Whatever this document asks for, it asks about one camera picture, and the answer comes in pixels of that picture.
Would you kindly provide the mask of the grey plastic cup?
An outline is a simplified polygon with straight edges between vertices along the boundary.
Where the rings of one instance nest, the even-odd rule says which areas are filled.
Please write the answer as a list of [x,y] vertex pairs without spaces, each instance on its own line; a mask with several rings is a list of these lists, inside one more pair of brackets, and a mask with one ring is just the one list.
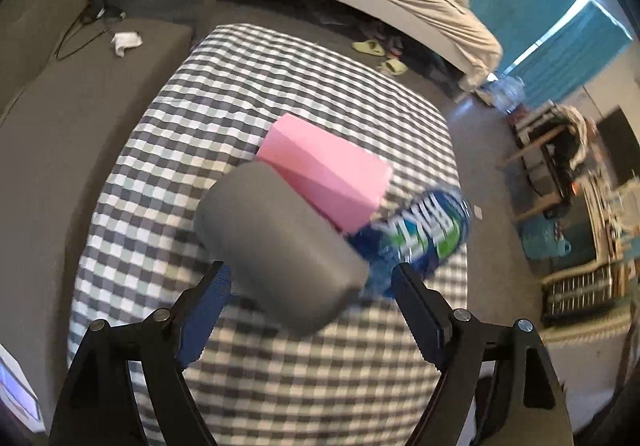
[[203,195],[193,228],[232,281],[292,336],[311,336],[355,303],[367,262],[280,175],[241,164]]

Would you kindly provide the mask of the pink faceted cup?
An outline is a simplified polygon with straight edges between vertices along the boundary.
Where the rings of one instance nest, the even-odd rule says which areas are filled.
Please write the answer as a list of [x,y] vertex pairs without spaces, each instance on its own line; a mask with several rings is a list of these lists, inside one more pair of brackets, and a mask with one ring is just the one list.
[[369,223],[393,175],[382,158],[292,114],[271,125],[256,159],[343,232]]

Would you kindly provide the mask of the teal laundry basket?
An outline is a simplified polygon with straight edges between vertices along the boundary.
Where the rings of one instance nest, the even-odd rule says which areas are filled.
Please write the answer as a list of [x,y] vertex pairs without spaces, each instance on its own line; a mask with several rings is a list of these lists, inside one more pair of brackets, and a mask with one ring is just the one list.
[[521,224],[518,236],[524,254],[530,260],[562,258],[572,252],[572,245],[556,218],[545,218],[542,214],[529,218]]

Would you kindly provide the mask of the grey checkered tablecloth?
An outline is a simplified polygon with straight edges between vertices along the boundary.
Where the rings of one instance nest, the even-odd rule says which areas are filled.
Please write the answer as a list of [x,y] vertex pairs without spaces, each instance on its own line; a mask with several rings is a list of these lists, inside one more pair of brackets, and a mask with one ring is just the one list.
[[[201,196],[284,114],[386,160],[384,211],[459,184],[447,123],[425,98],[294,36],[218,27],[153,99],[104,183],[75,278],[70,353],[90,322],[140,322],[198,283],[210,263],[192,225]],[[297,340],[234,294],[184,377],[221,445],[402,445],[439,374],[391,300],[365,300]]]

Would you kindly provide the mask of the blue labelled water bottle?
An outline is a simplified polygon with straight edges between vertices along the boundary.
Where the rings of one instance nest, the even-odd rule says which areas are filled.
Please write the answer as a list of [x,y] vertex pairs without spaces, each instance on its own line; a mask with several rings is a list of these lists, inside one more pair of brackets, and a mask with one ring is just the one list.
[[434,275],[466,244],[471,226],[469,203],[457,188],[427,188],[418,198],[346,237],[368,263],[361,291],[365,298],[390,298],[394,268],[410,266],[421,280]]

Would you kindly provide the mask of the wooden chair with clothes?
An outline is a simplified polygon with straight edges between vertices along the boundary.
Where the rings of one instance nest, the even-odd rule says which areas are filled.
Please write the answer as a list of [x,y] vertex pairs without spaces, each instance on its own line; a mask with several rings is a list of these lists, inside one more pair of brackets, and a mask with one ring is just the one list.
[[504,170],[523,160],[528,152],[540,151],[554,185],[552,192],[538,195],[528,210],[514,215],[513,223],[517,225],[536,216],[553,220],[567,214],[577,192],[577,177],[598,136],[597,125],[574,106],[554,104],[547,114],[548,117],[529,123],[528,143],[497,164],[498,170]]

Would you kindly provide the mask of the large clear water jug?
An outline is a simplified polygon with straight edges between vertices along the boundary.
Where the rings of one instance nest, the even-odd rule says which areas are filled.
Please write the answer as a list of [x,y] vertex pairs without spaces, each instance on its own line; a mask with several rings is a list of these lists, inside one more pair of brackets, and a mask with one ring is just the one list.
[[510,114],[525,100],[525,84],[519,76],[504,76],[490,89],[494,106],[504,114]]

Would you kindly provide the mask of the green slipper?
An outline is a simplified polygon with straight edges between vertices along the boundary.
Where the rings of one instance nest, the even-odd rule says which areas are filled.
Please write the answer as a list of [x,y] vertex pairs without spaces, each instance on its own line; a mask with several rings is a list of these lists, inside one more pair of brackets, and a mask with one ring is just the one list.
[[384,74],[384,76],[392,76],[393,78],[397,78],[398,76],[402,76],[404,73],[406,73],[408,67],[398,58],[388,58],[385,62],[382,62],[382,64],[378,66],[378,70],[380,70]]
[[360,54],[375,57],[384,57],[386,50],[377,40],[365,40],[361,42],[352,42],[352,49]]

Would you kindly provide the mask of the grey sofa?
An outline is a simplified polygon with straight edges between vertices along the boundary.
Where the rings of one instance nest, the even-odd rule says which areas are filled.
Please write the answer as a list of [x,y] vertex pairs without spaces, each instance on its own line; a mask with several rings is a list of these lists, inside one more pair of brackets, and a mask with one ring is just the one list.
[[[1,342],[44,422],[96,199],[146,107],[212,30],[216,2],[2,0]],[[119,58],[116,32],[143,44]]]

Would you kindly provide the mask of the crumpled white tissue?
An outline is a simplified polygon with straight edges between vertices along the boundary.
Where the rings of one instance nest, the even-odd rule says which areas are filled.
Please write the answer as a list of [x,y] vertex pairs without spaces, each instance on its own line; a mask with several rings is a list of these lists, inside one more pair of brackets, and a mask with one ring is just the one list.
[[119,58],[124,58],[127,50],[140,47],[143,44],[143,40],[138,32],[116,32],[113,34],[111,43],[114,47],[115,55]]

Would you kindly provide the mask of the teal curtain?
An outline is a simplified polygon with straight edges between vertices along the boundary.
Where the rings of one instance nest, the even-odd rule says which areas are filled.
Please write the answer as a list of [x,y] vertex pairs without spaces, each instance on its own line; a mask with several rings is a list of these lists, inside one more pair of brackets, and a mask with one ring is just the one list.
[[524,105],[560,102],[631,43],[593,0],[470,0],[502,46],[495,75],[524,82]]

